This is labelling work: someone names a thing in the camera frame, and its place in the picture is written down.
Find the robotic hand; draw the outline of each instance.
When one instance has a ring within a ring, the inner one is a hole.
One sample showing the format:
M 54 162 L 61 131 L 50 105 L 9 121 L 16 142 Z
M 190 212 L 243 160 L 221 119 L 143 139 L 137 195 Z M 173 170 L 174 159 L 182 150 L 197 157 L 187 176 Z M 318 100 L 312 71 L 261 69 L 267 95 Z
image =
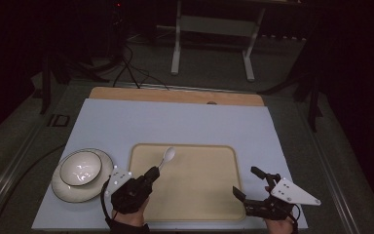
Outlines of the robotic hand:
M 111 194 L 113 209 L 121 214 L 131 214 L 138 211 L 148 196 L 153 192 L 153 183 L 160 177 L 160 170 L 152 167 L 139 178 L 132 178 L 131 173 L 114 169 L 111 177 L 104 183 L 101 190 L 101 204 L 105 221 L 110 226 L 112 219 L 105 208 L 105 197 Z
M 296 184 L 281 178 L 279 174 L 265 174 L 256 167 L 251 167 L 251 172 L 259 178 L 266 178 L 270 193 L 264 201 L 245 199 L 245 194 L 237 187 L 233 186 L 233 194 L 239 199 L 245 208 L 247 216 L 258 216 L 271 220 L 285 220 L 290 217 L 293 221 L 293 233 L 298 233 L 297 218 L 292 215 L 295 204 L 320 205 L 320 200 L 316 199 Z

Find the beige tray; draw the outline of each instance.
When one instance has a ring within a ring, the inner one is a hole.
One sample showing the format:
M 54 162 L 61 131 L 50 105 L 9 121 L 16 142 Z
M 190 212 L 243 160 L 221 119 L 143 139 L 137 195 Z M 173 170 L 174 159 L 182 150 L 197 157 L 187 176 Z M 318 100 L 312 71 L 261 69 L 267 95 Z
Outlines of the beige tray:
M 137 144 L 131 153 L 135 177 L 159 166 L 170 146 L 175 156 L 163 166 L 145 211 L 147 221 L 216 221 L 245 217 L 232 188 L 241 188 L 236 154 L 220 145 Z

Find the person's right hand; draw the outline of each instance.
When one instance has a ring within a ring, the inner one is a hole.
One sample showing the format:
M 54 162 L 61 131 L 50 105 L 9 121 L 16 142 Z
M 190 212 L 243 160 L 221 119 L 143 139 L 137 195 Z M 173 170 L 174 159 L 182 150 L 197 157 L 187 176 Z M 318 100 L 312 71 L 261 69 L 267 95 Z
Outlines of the person's right hand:
M 291 234 L 293 232 L 293 222 L 288 217 L 285 220 L 270 220 L 265 218 L 269 234 Z

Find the person's left hand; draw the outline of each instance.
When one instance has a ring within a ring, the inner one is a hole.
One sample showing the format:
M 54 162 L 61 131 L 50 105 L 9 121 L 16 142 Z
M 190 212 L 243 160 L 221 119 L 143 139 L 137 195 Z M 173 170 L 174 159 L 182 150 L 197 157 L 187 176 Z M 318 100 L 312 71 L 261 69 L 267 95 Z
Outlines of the person's left hand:
M 118 222 L 121 222 L 127 225 L 131 225 L 131 226 L 141 227 L 144 225 L 144 211 L 145 211 L 145 208 L 147 207 L 149 200 L 150 198 L 147 198 L 147 200 L 145 200 L 142 206 L 135 213 L 121 214 L 113 210 L 112 216 L 114 217 L 115 221 L 118 221 Z

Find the dark background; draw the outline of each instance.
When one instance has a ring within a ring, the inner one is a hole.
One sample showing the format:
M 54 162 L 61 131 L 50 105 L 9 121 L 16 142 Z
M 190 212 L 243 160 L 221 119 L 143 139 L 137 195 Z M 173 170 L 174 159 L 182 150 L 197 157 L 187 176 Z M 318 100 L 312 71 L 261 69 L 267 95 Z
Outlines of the dark background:
M 34 92 L 30 77 L 41 71 L 42 56 L 48 50 L 83 62 L 90 62 L 94 55 L 120 53 L 122 45 L 105 47 L 114 34 L 110 23 L 115 21 L 106 2 L 94 6 L 91 1 L 0 1 L 0 123 Z M 320 90 L 327 95 L 374 191 L 374 1 L 341 5 L 319 24 L 318 12 L 312 9 L 269 11 L 261 33 L 279 39 L 286 35 L 301 39 L 313 33 L 297 60 L 298 71 L 320 77 Z M 120 14 L 152 40 L 155 24 L 174 25 L 175 1 L 134 0 L 128 7 Z M 234 11 L 225 14 L 234 16 Z M 284 23 L 288 19 L 293 19 L 292 25 Z M 92 38 L 88 30 L 101 36 Z M 120 33 L 118 37 L 125 37 L 125 30 Z

